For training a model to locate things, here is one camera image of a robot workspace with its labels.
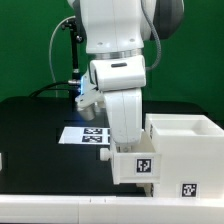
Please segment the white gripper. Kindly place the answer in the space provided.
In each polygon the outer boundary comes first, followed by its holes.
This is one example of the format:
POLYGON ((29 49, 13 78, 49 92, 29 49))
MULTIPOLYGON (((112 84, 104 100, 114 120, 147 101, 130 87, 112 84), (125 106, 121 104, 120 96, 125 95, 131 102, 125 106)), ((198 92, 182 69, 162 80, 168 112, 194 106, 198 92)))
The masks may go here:
POLYGON ((144 57, 92 60, 90 74, 103 93, 114 142, 138 144, 142 130, 141 88, 146 85, 144 57))

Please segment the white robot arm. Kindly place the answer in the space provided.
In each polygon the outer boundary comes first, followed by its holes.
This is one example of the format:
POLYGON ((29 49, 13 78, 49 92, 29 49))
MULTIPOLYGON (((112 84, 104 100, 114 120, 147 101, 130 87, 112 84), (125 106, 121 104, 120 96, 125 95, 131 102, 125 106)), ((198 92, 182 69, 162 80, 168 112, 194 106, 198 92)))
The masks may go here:
POLYGON ((88 84, 103 98, 113 141, 140 141, 142 94, 147 67, 144 42, 156 46, 173 35, 184 15, 184 0, 67 0, 91 58, 88 84))

